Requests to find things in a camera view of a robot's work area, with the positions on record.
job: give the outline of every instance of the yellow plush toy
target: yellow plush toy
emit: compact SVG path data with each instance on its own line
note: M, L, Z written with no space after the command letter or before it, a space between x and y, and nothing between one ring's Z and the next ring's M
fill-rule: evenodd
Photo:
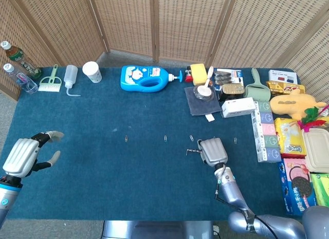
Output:
M326 103L316 102L313 96L301 94L300 90L296 89L289 95L279 95L273 97L270 101L270 105L273 113L275 114L288 114L293 119L301 120L306 116L306 109L313 107L325 107Z

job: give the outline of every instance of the blue carpet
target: blue carpet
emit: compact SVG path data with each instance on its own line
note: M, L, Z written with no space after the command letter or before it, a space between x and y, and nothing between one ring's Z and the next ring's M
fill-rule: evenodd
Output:
M51 69L43 72L49 76ZM168 71L176 75L179 69ZM253 82L251 69L242 71L245 84ZM259 69L263 84L268 71ZM64 72L59 68L57 76ZM198 154L185 156L197 139L214 136L222 139L249 207L256 214L285 215L277 165L257 162L250 115L223 119L216 113L209 123L190 115L184 92L190 84L130 93L120 88L120 68L101 73L103 80L94 84L79 69L70 92L81 97L68 97L63 86L60 93L20 97L1 164L18 138L48 130L65 137L43 146L39 161L56 150L62 155L53 168L23 179L10 218L226 220L231 209L214 200L214 169Z

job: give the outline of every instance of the paper cup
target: paper cup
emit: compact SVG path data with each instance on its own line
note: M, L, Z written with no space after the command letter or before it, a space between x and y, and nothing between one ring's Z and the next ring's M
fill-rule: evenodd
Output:
M96 62L91 61L85 63L82 67L82 72L94 83L102 80L102 75Z

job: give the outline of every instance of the woven screen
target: woven screen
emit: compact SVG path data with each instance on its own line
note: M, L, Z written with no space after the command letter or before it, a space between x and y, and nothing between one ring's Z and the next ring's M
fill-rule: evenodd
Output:
M12 45L20 47L35 62L35 64L40 67L53 65L51 57L43 49L8 0L0 0L0 2L0 41L7 40ZM9 59L6 57L4 50L1 49L0 90L17 100L20 94L20 89L2 69L3 65L7 62L9 62Z
M160 58L204 62L224 0L159 0Z
M86 0L20 0L66 64L95 61L103 44Z
M150 0L95 0L110 48L152 55Z
M326 0L236 0L216 67L271 67Z
M329 103L329 21L304 45L286 65L306 85L308 94Z

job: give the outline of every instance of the sponge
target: sponge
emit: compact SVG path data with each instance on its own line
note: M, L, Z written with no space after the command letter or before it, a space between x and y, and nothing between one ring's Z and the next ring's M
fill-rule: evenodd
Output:
M207 80L207 72L203 63L191 64L193 84L195 86L204 85Z

